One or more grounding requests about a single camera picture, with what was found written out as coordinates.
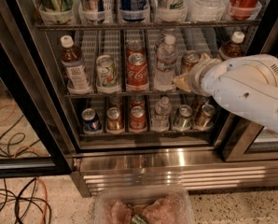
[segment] floor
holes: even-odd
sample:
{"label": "floor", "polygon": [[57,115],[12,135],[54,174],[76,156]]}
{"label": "floor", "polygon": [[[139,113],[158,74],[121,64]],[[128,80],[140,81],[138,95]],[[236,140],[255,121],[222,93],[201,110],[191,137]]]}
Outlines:
{"label": "floor", "polygon": [[[95,197],[82,198],[69,175],[40,177],[45,183],[52,224],[93,224]],[[32,178],[7,179],[7,189],[18,195]],[[4,188],[0,179],[0,189]],[[24,197],[31,195],[27,189]],[[43,198],[40,183],[35,197]],[[196,224],[278,224],[278,187],[190,191]],[[0,223],[15,223],[14,201],[7,203],[0,213]],[[22,223],[40,223],[41,213],[34,206]]]}

